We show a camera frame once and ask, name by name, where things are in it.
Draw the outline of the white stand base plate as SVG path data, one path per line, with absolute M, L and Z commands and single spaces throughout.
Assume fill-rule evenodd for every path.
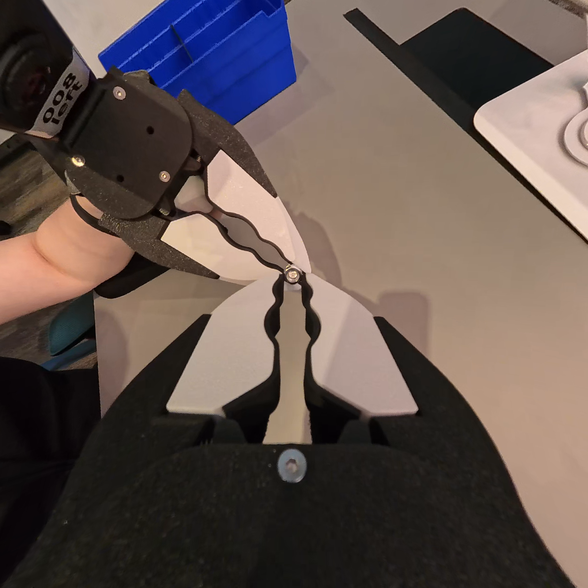
M 587 238 L 587 51 L 480 107 L 474 127 Z

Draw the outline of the person's black trousers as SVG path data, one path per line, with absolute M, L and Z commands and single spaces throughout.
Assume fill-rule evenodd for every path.
M 91 369 L 1 358 L 1 583 L 29 552 L 100 420 Z

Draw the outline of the blue bin with divider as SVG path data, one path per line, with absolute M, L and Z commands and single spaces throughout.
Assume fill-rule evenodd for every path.
M 297 79 L 283 1 L 163 1 L 98 57 L 233 125 Z

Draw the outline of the grey desk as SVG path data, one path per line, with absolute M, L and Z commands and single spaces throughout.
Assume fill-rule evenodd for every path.
M 587 587 L 587 244 L 344 18 L 402 43 L 465 6 L 290 1 L 298 80 L 238 125 L 313 271 L 464 395 L 546 545 Z

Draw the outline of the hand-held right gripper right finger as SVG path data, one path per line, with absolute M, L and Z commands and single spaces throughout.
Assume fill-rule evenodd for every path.
M 338 441 L 350 421 L 415 415 L 417 403 L 372 313 L 318 276 L 306 274 L 300 284 L 312 441 Z

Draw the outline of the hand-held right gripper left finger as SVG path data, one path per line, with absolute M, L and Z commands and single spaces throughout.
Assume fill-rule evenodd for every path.
M 283 276 L 255 281 L 210 314 L 167 402 L 169 413 L 223 417 L 261 443 L 280 400 Z

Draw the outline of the black wristband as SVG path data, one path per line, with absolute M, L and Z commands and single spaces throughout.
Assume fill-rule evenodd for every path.
M 87 210 L 85 210 L 81 204 L 77 201 L 77 196 L 75 194 L 70 194 L 70 202 L 72 205 L 73 210 L 75 211 L 75 213 L 77 214 L 77 216 L 88 226 L 92 227 L 93 229 L 96 229 L 97 231 L 100 231 L 104 234 L 107 234 L 109 236 L 113 236 L 113 237 L 117 237 L 117 235 L 112 232 L 107 230 L 105 227 L 103 227 L 100 222 L 99 219 L 97 219 L 96 217 L 92 216 Z

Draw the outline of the person's left forearm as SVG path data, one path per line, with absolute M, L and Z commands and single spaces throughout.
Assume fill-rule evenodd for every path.
M 102 212 L 85 197 L 64 202 L 31 233 L 1 242 L 1 324 L 90 292 L 123 270 L 134 251 L 88 224 Z

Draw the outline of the dark office chair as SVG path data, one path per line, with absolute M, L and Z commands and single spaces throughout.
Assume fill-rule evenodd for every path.
M 96 352 L 94 294 L 86 293 L 62 308 L 48 327 L 48 371 L 71 368 Z

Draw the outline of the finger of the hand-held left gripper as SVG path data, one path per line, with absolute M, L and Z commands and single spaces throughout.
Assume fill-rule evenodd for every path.
M 195 212 L 171 221 L 160 239 L 226 282 L 254 282 L 288 265 L 275 246 L 237 217 L 217 220 Z
M 305 244 L 283 202 L 272 196 L 225 151 L 213 157 L 205 173 L 206 198 L 232 220 L 226 237 L 221 276 L 265 276 L 294 266 L 311 273 Z

